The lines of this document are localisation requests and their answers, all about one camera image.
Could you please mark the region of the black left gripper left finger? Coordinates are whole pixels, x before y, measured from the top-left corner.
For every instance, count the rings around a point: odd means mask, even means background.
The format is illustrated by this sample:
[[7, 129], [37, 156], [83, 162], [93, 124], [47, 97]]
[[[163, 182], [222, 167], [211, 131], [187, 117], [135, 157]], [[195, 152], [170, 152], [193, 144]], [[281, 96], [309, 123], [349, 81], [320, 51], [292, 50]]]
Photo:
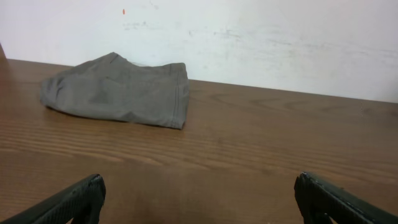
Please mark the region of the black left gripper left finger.
[[103, 177], [92, 174], [1, 223], [98, 224], [105, 196]]

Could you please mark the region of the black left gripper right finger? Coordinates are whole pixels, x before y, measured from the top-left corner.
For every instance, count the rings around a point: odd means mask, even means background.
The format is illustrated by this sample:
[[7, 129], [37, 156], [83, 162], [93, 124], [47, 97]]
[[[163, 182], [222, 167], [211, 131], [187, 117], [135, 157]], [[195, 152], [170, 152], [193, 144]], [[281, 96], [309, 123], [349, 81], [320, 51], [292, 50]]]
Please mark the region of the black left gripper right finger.
[[304, 224], [397, 224], [397, 217], [310, 172], [295, 181], [295, 200]]

